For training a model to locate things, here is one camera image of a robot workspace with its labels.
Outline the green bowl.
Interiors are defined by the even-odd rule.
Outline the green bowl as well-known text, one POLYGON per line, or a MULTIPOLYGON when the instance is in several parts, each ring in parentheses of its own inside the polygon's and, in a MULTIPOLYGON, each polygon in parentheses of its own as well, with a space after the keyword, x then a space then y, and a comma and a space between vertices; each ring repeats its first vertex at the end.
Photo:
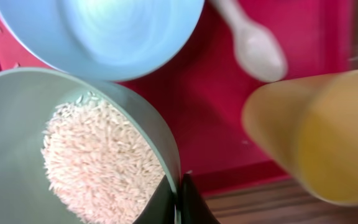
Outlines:
POLYGON ((175 223, 180 223, 177 144, 149 102, 116 83, 22 67, 0 72, 0 224, 79 224, 79 218, 49 191, 40 150, 42 132, 55 107, 88 92, 120 109, 152 146, 175 196, 175 223))

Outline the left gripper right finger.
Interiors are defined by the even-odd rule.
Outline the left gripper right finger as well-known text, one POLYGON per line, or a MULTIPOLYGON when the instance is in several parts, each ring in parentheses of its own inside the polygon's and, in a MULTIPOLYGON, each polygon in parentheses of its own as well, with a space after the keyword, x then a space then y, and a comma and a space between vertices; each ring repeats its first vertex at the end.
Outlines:
POLYGON ((198 192, 190 174, 184 174, 180 194, 182 224, 220 224, 198 192))

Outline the light blue bowl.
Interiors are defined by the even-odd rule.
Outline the light blue bowl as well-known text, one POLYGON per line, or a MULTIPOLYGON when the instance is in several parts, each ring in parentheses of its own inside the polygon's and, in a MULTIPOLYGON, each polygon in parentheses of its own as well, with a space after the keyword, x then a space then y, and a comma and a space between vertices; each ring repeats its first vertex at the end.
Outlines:
POLYGON ((132 80, 172 59, 203 0, 0 0, 0 18, 32 55, 57 70, 132 80))

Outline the white rice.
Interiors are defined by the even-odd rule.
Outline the white rice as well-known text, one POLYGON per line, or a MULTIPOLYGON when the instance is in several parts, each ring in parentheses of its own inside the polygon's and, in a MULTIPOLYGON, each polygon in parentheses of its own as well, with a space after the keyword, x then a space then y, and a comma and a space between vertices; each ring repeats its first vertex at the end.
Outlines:
POLYGON ((56 106, 46 125, 49 189, 84 223, 133 223, 165 173, 128 118, 88 92, 56 106))

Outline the yellow plastic cup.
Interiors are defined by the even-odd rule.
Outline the yellow plastic cup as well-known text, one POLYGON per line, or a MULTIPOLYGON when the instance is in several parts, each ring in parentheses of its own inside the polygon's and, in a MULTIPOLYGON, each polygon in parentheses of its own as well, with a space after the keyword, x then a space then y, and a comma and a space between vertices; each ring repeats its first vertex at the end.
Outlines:
POLYGON ((309 193, 358 205, 358 70, 264 85, 248 97, 241 122, 309 193))

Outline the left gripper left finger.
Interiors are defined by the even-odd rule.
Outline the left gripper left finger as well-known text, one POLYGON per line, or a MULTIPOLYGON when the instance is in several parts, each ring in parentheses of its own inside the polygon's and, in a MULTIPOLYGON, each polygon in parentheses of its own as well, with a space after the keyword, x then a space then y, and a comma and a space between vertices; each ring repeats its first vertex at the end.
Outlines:
POLYGON ((148 204, 133 224, 174 224, 175 196, 164 176, 148 204))

